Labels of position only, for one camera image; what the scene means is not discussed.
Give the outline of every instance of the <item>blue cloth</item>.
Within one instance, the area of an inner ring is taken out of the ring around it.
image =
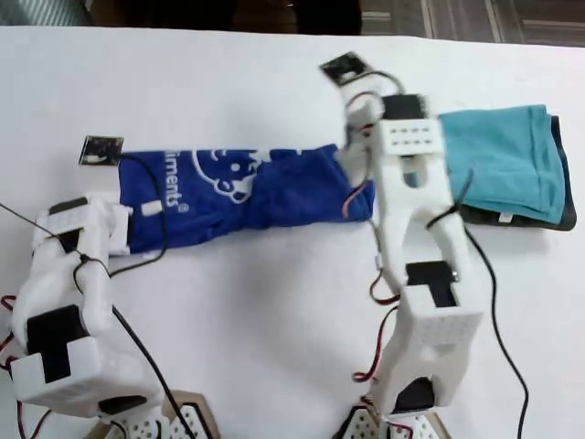
[[[152,168],[165,204],[170,247],[195,245],[241,229],[342,222],[351,187],[334,158],[335,145],[314,150],[157,151],[132,153]],[[121,203],[133,208],[132,253],[160,249],[158,215],[141,205],[157,199],[152,180],[133,160],[119,166]],[[349,206],[347,221],[372,215],[374,188]]]
[[[558,224],[565,179],[544,105],[440,116],[452,193],[475,171],[464,204]]]

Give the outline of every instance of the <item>teal towel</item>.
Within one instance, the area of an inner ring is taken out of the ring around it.
[[[560,222],[565,179],[545,105],[449,112],[440,119],[454,197],[472,167],[464,204]]]

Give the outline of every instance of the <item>cable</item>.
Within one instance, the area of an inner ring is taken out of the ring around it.
[[[12,312],[14,306],[12,304],[9,304],[8,301],[9,300],[16,300],[16,296],[15,295],[3,295],[2,298],[0,299],[0,305],[2,305],[4,308],[6,308],[8,311]]]
[[[133,331],[130,324],[123,317],[123,315],[120,313],[120,311],[118,311],[118,309],[115,306],[112,307],[112,311],[113,311],[113,314],[118,319],[118,321],[120,322],[120,324],[123,326],[123,328],[126,330],[128,335],[130,336],[130,338],[133,340],[133,342],[136,344],[136,346],[143,353],[144,357],[146,358],[146,361],[148,361],[148,363],[153,368],[153,371],[156,374],[156,378],[158,378],[158,380],[161,382],[161,386],[163,386],[163,391],[165,391],[166,398],[171,403],[171,406],[173,407],[173,410],[175,411],[177,418],[179,418],[179,421],[181,422],[181,424],[183,424],[183,427],[185,427],[185,432],[186,432],[187,436],[189,436],[190,439],[195,439],[195,435],[191,431],[189,424],[186,422],[185,417],[181,413],[181,409],[179,408],[178,404],[176,403],[175,398],[173,397],[173,393],[171,392],[171,390],[168,388],[168,385],[166,384],[165,377],[163,377],[163,374],[161,373],[160,369],[158,369],[158,365],[154,361],[153,357],[150,355],[150,352],[148,351],[148,349],[146,349],[146,346],[143,344],[141,339],[138,338],[138,336]]]
[[[392,305],[392,304],[398,302],[398,300],[400,300],[400,294],[393,295],[387,299],[379,299],[379,298],[374,296],[374,288],[376,287],[376,285],[378,285],[378,282],[380,282],[380,279],[382,278],[383,273],[384,273],[383,270],[378,270],[378,276],[376,276],[376,279],[374,279],[374,282],[372,282],[372,284],[369,286],[369,296],[378,305]]]
[[[154,177],[154,173],[152,172],[152,170],[150,169],[150,167],[142,160],[139,159],[137,157],[132,157],[131,155],[124,155],[121,156],[121,158],[132,158],[135,159],[137,162],[143,164],[143,166],[145,167],[145,169],[147,169],[147,172],[149,173],[149,175],[151,176],[151,178],[153,179],[154,184],[156,185],[156,178]],[[159,195],[160,198],[160,194],[159,194],[159,190],[158,190],[158,186],[155,186],[156,188],[156,192],[157,195]],[[56,237],[56,235],[54,235],[53,233],[51,233],[49,230],[44,229],[42,226],[39,226],[38,224],[36,224],[34,221],[20,215],[19,213],[15,212],[14,210],[12,210],[11,208],[9,208],[8,206],[0,203],[0,208],[4,208],[7,211],[11,212],[12,214],[16,215],[17,217],[19,217],[20,219],[26,221],[27,223],[38,227],[44,231],[46,231],[49,235]],[[72,250],[74,250],[75,252],[77,252],[80,255],[80,263],[75,267],[75,269],[73,270],[73,282],[75,284],[75,286],[77,287],[77,289],[80,291],[81,294],[83,294],[83,291],[81,290],[80,284],[78,282],[77,279],[77,274],[80,270],[80,268],[85,265],[88,262],[97,262],[99,263],[104,270],[106,270],[106,273],[108,273],[108,275],[110,277],[113,277],[114,275],[118,274],[118,273],[123,273],[123,272],[127,272],[129,270],[132,270],[134,268],[138,268],[141,266],[144,266],[148,263],[152,263],[155,261],[160,260],[163,255],[166,252],[166,249],[168,247],[168,236],[166,233],[166,226],[165,226],[165,217],[163,216],[163,212],[161,212],[161,228],[163,230],[163,234],[164,234],[164,238],[165,238],[165,243],[164,243],[164,247],[161,250],[161,253],[153,260],[151,261],[146,261],[146,262],[140,262],[134,265],[129,265],[127,267],[123,267],[120,270],[117,270],[115,272],[109,273],[108,272],[108,268],[106,267],[106,265],[99,259],[96,258],[91,258],[90,256],[88,256],[87,254],[84,254],[82,252],[80,252],[77,248],[73,248]],[[190,439],[195,439],[195,436],[193,434],[193,432],[191,431],[191,429],[189,428],[188,423],[185,420],[185,417],[183,416],[183,414],[180,411],[180,408],[178,406],[178,404],[175,401],[175,398],[173,397],[173,394],[171,393],[170,389],[168,388],[168,385],[166,384],[165,381],[165,377],[163,377],[163,374],[161,373],[160,369],[158,369],[158,365],[156,364],[156,362],[154,361],[153,357],[150,355],[150,352],[148,352],[148,350],[146,349],[146,347],[144,346],[143,342],[140,340],[140,338],[138,338],[138,336],[136,335],[136,333],[133,331],[132,327],[130,326],[130,324],[126,321],[126,319],[123,317],[123,315],[120,313],[120,311],[118,311],[118,309],[113,306],[112,307],[112,312],[114,314],[114,316],[118,319],[118,321],[120,322],[120,324],[122,325],[122,327],[126,330],[126,332],[128,333],[128,335],[130,336],[130,338],[133,340],[133,342],[136,344],[136,346],[140,349],[140,351],[143,353],[144,357],[146,358],[146,361],[148,361],[148,363],[150,364],[150,366],[153,368],[154,374],[156,375],[156,378],[159,379],[161,386],[163,387],[163,390],[165,391],[165,395],[166,398],[169,400],[169,402],[171,403],[171,406],[173,407],[173,410],[175,411],[175,414],[177,416],[177,418],[179,419],[179,421],[181,422],[181,424],[183,424],[183,426],[185,427],[185,431],[186,434],[189,436]],[[6,359],[6,363],[5,365],[0,364],[0,368],[10,371],[10,362],[13,361],[14,359],[16,359],[15,357],[8,357],[8,359]],[[22,412],[22,402],[16,402],[17,404],[17,408],[20,407],[19,411]],[[24,434],[24,430],[21,434],[21,437],[23,439],[26,439]]]
[[[8,336],[4,339],[4,341],[2,343],[0,343],[0,354],[2,353],[2,351],[4,349],[6,349],[6,346],[8,346],[10,344],[10,342],[13,340],[14,337],[15,337],[15,335],[12,333],[12,331],[10,331],[8,333]]]
[[[508,351],[504,345],[504,341],[502,340],[499,326],[497,324],[497,318],[495,315],[495,300],[497,297],[497,279],[495,277],[494,267],[492,266],[489,259],[487,258],[487,255],[485,254],[484,249],[482,249],[482,247],[479,245],[479,242],[477,242],[475,237],[471,234],[470,231],[467,230],[467,228],[464,228],[464,229],[465,229],[465,235],[467,235],[467,238],[469,239],[471,244],[474,246],[474,248],[479,253],[480,257],[482,258],[482,261],[484,261],[485,268],[487,268],[487,271],[490,273],[490,277],[492,278],[492,325],[494,327],[495,339],[497,340],[497,344],[500,346],[500,349],[502,350],[502,353],[504,354],[506,361],[510,365],[510,368],[512,368],[516,377],[518,378],[518,381],[520,381],[520,384],[522,385],[522,390],[524,391],[524,403],[522,404],[522,410],[520,411],[520,419],[518,420],[518,430],[517,430],[517,434],[516,434],[517,439],[521,439],[522,438],[522,429],[524,427],[524,418],[526,417],[526,414],[527,414],[528,399],[530,396],[529,391],[528,391],[528,386],[527,386],[526,382],[524,381],[524,377],[522,377],[522,374],[518,370],[518,367],[516,366],[516,364],[514,363],[512,358],[510,357],[510,354],[508,353]]]
[[[344,220],[347,220],[347,218],[349,217],[349,205],[351,204],[351,202],[354,199],[357,198],[357,196],[359,194],[361,194],[364,191],[364,189],[367,186],[367,183],[369,182],[369,174],[371,172],[371,167],[372,167],[372,155],[371,155],[369,150],[366,150],[366,154],[367,154],[367,169],[366,169],[366,174],[364,175],[364,179],[362,180],[362,182],[359,185],[357,185],[356,187],[351,189],[349,194],[347,194],[347,197],[344,200],[344,203],[341,206],[341,216],[343,217]]]
[[[134,155],[118,154],[116,157],[121,158],[122,160],[133,160],[134,162],[140,164],[140,166],[142,166],[144,168],[144,170],[146,171],[146,173],[148,174],[148,176],[150,177],[150,179],[153,182],[154,193],[156,194],[156,197],[161,201],[161,206],[163,206],[164,205],[163,198],[161,197],[161,192],[160,192],[160,189],[158,187],[158,183],[156,182],[156,176],[154,175],[154,172],[151,169],[151,167],[142,158],[136,157]],[[148,265],[149,263],[159,261],[163,256],[165,256],[165,253],[168,250],[168,232],[166,230],[165,211],[161,210],[159,212],[158,216],[161,220],[161,232],[163,233],[163,248],[161,249],[160,253],[158,253],[158,255],[155,258],[150,259],[148,261],[138,262],[138,263],[120,268],[118,270],[115,270],[115,271],[110,273],[110,277],[113,277],[113,276],[118,275],[120,273],[128,272],[130,270],[133,270],[134,268],[144,267],[145,265]]]
[[[126,439],[128,437],[128,433],[126,433],[126,429],[120,423],[117,423],[115,421],[110,421],[110,423],[122,432],[123,439]]]
[[[83,290],[80,287],[80,283],[79,283],[79,281],[77,279],[77,274],[78,274],[79,269],[84,264],[86,264],[88,262],[93,262],[93,260],[91,258],[89,258],[86,261],[82,261],[73,270],[73,283],[75,284],[76,288],[81,293],[81,295],[83,295]],[[179,408],[178,404],[176,403],[175,397],[173,396],[173,393],[171,392],[171,390],[169,389],[168,385],[166,384],[165,377],[163,376],[161,370],[158,369],[158,365],[154,361],[153,356],[150,354],[150,352],[148,351],[148,349],[146,348],[146,346],[144,345],[144,343],[142,342],[142,340],[136,335],[136,333],[134,332],[134,330],[132,329],[132,327],[130,326],[130,324],[126,321],[126,319],[124,318],[124,316],[122,315],[122,313],[120,311],[118,311],[118,308],[116,308],[115,306],[112,306],[112,313],[118,319],[118,321],[120,322],[120,324],[122,325],[122,327],[124,328],[124,330],[126,331],[126,333],[128,333],[128,335],[130,336],[130,338],[132,339],[132,341],[134,342],[134,344],[136,345],[136,347],[138,347],[140,349],[140,351],[142,352],[142,354],[146,358],[146,361],[148,362],[148,364],[150,364],[151,368],[153,368],[153,371],[154,371],[154,374],[156,375],[156,378],[158,378],[158,380],[161,383],[161,386],[163,387],[163,391],[165,392],[166,398],[171,403],[171,406],[173,407],[173,410],[175,411],[175,414],[176,414],[177,418],[179,418],[179,421],[185,427],[186,434],[191,439],[195,439],[195,436],[194,436],[193,432],[191,431],[191,429],[189,427],[189,424],[186,422],[185,417],[181,413],[181,409]]]
[[[368,372],[365,372],[365,373],[364,372],[355,372],[352,375],[352,379],[355,382],[366,382],[374,376],[374,373],[376,373],[376,368],[378,367],[378,362],[380,360],[380,353],[382,351],[382,335],[384,334],[384,325],[386,324],[386,320],[388,320],[388,317],[390,316],[390,314],[392,314],[397,309],[399,309],[399,308],[397,306],[394,306],[392,309],[390,309],[386,313],[386,315],[382,319],[382,323],[380,323],[380,328],[378,330],[378,340],[376,342],[376,353],[374,354],[374,360],[372,361],[372,365],[370,366]]]
[[[31,219],[28,219],[27,217],[25,217],[24,215],[19,214],[18,212],[16,212],[15,210],[12,210],[11,208],[9,208],[6,204],[0,203],[0,208],[9,211],[10,213],[12,213],[13,215],[15,215],[16,217],[20,218],[22,221],[27,222],[28,224],[32,224],[33,226],[43,230],[45,233],[47,233],[49,236],[51,236],[52,238],[55,238],[57,240],[60,241],[59,236],[57,236],[55,233],[53,233],[51,230],[48,230],[46,228],[44,228],[43,226],[37,224],[36,222],[34,222]],[[78,253],[79,255],[82,255],[82,253],[73,245],[68,244],[67,242],[63,241],[61,243],[63,246],[69,247],[69,249],[73,252]]]
[[[49,409],[45,412],[45,414],[43,414],[41,416],[40,420],[37,423],[37,427],[35,428],[35,431],[33,432],[33,435],[30,436],[30,439],[37,439],[38,435],[40,434],[41,428],[43,428],[43,424],[47,420],[48,416],[52,413],[53,413],[53,411]]]
[[[18,435],[20,436],[20,439],[27,439],[25,425],[22,421],[22,414],[22,402],[16,400],[16,424],[18,425]]]
[[[373,96],[374,98],[376,98],[376,100],[378,101],[378,103],[381,107],[381,112],[375,121],[372,121],[370,123],[366,123],[365,125],[363,125],[361,127],[355,127],[353,125],[348,124],[347,126],[353,131],[361,132],[361,131],[364,131],[366,129],[372,128],[372,127],[374,127],[375,124],[379,123],[384,118],[384,112],[386,110],[386,104],[384,103],[384,98],[379,93],[372,91],[372,90],[368,90],[368,91],[361,91],[360,93],[355,94],[354,96],[352,96],[352,98],[349,101],[347,101],[347,103],[346,103],[346,119],[349,119],[349,108],[354,104],[355,101],[357,101],[359,98],[362,98],[364,96]]]
[[[394,75],[392,75],[391,73],[388,73],[386,71],[383,70],[370,70],[370,71],[365,71],[364,73],[360,74],[360,75],[356,75],[353,78],[350,78],[349,80],[344,81],[344,83],[342,84],[343,86],[346,86],[347,84],[351,84],[352,82],[355,82],[357,80],[362,80],[367,76],[381,76],[382,78],[386,78],[387,80],[390,80],[394,83],[394,85],[397,88],[398,93],[396,94],[404,94],[406,92],[406,89],[404,88],[404,84]]]
[[[406,430],[407,432],[409,432],[408,439],[414,438],[414,430],[412,429],[412,427],[408,427],[407,425],[404,425],[403,423],[388,423],[388,425],[390,425],[391,427],[394,427],[394,428]]]
[[[448,217],[449,215],[459,211],[459,209],[461,208],[461,205],[463,204],[463,201],[465,200],[465,197],[467,196],[467,192],[469,192],[469,188],[471,187],[471,185],[473,183],[474,177],[475,177],[475,171],[473,170],[472,167],[470,167],[469,172],[467,174],[467,179],[465,180],[465,184],[463,185],[463,189],[462,189],[461,193],[459,194],[459,197],[457,197],[457,199],[454,201],[453,205],[450,208],[445,210],[441,215],[437,215],[435,218],[431,219],[427,223],[427,225],[425,226],[425,228],[427,230],[430,229],[432,226],[434,226],[437,222],[439,222],[443,218]]]
[[[427,229],[430,229],[434,224],[437,223],[437,221],[445,218],[447,215],[451,215],[452,213],[455,213],[459,210],[461,204],[463,203],[463,199],[465,198],[465,196],[467,195],[467,192],[469,191],[469,187],[471,186],[472,181],[473,181],[473,169],[470,169],[470,174],[467,178],[467,182],[466,182],[465,186],[463,187],[462,194],[457,198],[457,200],[455,201],[453,206],[451,206],[450,208],[445,210],[441,215],[438,215],[437,217],[431,219],[431,221],[429,221],[427,223],[427,226],[426,226]],[[500,349],[502,350],[502,353],[504,354],[505,360],[507,361],[507,363],[510,366],[510,368],[512,369],[512,371],[515,373],[516,377],[518,378],[518,381],[520,381],[520,385],[522,386],[522,390],[524,391],[524,402],[522,404],[522,409],[520,411],[520,417],[518,419],[518,429],[516,432],[516,438],[522,439],[522,430],[524,428],[524,420],[525,420],[526,414],[527,414],[528,400],[530,397],[530,393],[528,391],[528,386],[527,386],[526,382],[524,381],[524,377],[520,373],[520,370],[518,370],[518,367],[516,366],[515,362],[512,360],[512,357],[510,357],[510,354],[508,353],[507,348],[505,347],[504,340],[502,339],[502,335],[500,334],[500,329],[499,329],[499,326],[497,324],[497,318],[496,318],[496,313],[495,313],[495,305],[496,305],[496,298],[497,298],[497,277],[495,275],[494,267],[492,266],[492,263],[490,262],[487,255],[485,254],[484,249],[479,244],[479,242],[475,239],[475,237],[472,235],[472,233],[464,226],[463,226],[463,230],[465,231],[465,236],[467,236],[467,239],[471,242],[471,244],[473,245],[475,250],[479,253],[480,257],[482,258],[482,261],[484,262],[485,268],[487,269],[487,271],[490,274],[490,278],[492,281],[491,314],[492,314],[492,326],[494,327],[495,339],[497,340],[497,344],[499,345]]]

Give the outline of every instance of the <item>black cloth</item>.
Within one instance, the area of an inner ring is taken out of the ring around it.
[[[229,30],[237,0],[120,0],[133,27]],[[359,35],[359,0],[295,0],[301,34]]]

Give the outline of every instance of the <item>blue fabric bag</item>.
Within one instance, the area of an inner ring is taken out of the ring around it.
[[[156,151],[127,153],[154,172],[165,205],[169,247],[210,241],[241,229],[300,226],[317,221],[367,220],[374,188],[351,202],[348,218],[341,207],[351,191],[337,164],[335,145],[314,150],[274,149]],[[121,203],[133,208],[132,253],[160,249],[158,215],[145,217],[141,206],[157,199],[148,174],[133,160],[119,165]]]

